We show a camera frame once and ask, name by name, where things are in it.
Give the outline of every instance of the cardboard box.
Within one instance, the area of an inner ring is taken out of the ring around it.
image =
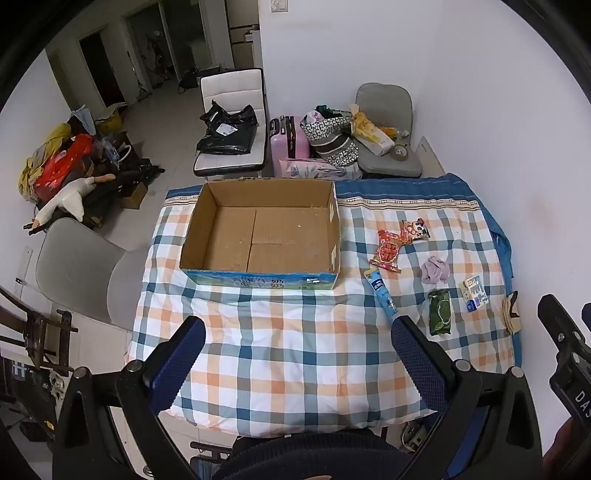
[[[131,210],[139,210],[139,206],[142,200],[148,193],[148,189],[143,182],[139,182],[136,186],[131,187],[129,190],[123,190],[123,196],[120,199],[122,208],[128,208]]]
[[[333,182],[241,179],[205,184],[180,268],[197,284],[330,290],[340,270]]]

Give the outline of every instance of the plaid bedsheet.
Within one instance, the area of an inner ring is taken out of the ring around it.
[[[506,371],[514,351],[501,320],[508,273],[498,241],[466,184],[443,179],[437,188],[434,179],[415,181],[413,194],[404,193],[407,183],[337,182],[342,267],[332,291],[198,286],[178,262],[199,187],[170,192],[148,254],[128,359],[147,358],[192,314],[204,320],[207,342],[169,411],[174,416],[270,437],[386,426],[428,414],[392,348],[391,320],[363,278],[377,230],[397,231],[400,220],[421,217],[431,239],[402,250],[402,273],[382,271],[394,304],[452,359]],[[454,183],[461,193],[452,194]],[[433,194],[437,189],[450,194]],[[434,286],[421,283],[420,267],[431,255],[450,264],[451,335],[429,335],[427,293]],[[474,274],[491,302],[468,313],[457,285]]]

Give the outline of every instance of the red plastic bag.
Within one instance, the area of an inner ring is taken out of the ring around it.
[[[35,193],[48,202],[57,192],[61,184],[74,168],[84,169],[82,157],[92,152],[93,138],[90,135],[76,135],[74,143],[65,152],[58,152],[43,167],[43,173],[35,182]]]

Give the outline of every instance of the wall switch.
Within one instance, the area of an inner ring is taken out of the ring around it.
[[[287,12],[287,0],[271,0],[271,12]]]

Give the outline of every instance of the pink suitcase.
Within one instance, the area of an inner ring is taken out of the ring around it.
[[[275,175],[279,175],[280,160],[310,158],[310,143],[300,128],[300,116],[282,116],[269,123],[271,139],[271,156],[275,167]]]

